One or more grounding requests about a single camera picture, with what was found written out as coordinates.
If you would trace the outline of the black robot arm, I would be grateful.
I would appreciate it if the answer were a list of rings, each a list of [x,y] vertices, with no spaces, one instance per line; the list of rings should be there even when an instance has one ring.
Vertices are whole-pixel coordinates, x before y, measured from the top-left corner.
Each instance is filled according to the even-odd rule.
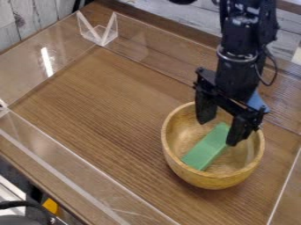
[[[218,109],[232,116],[226,144],[237,145],[260,129],[269,108],[257,87],[276,81],[264,78],[266,61],[274,61],[268,45],[277,40],[276,0],[219,0],[218,66],[197,69],[195,113],[201,124],[215,119]]]

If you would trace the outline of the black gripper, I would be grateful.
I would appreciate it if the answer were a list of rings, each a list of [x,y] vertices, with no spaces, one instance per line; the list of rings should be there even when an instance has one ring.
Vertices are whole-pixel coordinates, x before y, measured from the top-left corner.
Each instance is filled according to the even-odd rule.
[[[232,116],[226,144],[236,146],[246,140],[252,131],[257,131],[269,108],[257,93],[262,81],[266,62],[266,50],[253,53],[232,54],[218,47],[218,67],[209,70],[197,68],[195,113],[201,125],[217,117],[218,108]]]

